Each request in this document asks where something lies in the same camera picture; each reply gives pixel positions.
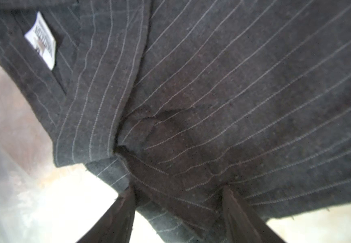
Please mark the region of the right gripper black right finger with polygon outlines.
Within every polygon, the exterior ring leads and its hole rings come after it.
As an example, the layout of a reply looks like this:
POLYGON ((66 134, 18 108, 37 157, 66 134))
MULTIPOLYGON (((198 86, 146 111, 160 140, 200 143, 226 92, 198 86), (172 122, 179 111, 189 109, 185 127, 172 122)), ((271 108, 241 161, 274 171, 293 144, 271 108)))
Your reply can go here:
POLYGON ((223 216, 230 243, 283 243, 233 186, 223 188, 223 216))

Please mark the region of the clear plastic vacuum bag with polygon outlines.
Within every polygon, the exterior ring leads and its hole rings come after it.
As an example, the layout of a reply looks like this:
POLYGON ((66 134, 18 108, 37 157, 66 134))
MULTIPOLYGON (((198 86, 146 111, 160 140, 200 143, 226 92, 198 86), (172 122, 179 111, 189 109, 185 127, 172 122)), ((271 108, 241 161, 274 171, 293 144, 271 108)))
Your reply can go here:
POLYGON ((0 243, 74 243, 116 197, 83 165, 54 165, 47 132, 0 67, 0 243))

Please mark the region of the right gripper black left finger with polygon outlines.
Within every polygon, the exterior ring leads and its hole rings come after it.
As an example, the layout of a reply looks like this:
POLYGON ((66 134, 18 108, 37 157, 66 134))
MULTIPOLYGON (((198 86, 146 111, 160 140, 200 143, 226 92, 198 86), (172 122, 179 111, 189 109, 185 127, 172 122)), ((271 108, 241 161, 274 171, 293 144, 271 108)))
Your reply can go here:
POLYGON ((136 212, 133 186, 122 192, 79 243, 129 243, 136 212))

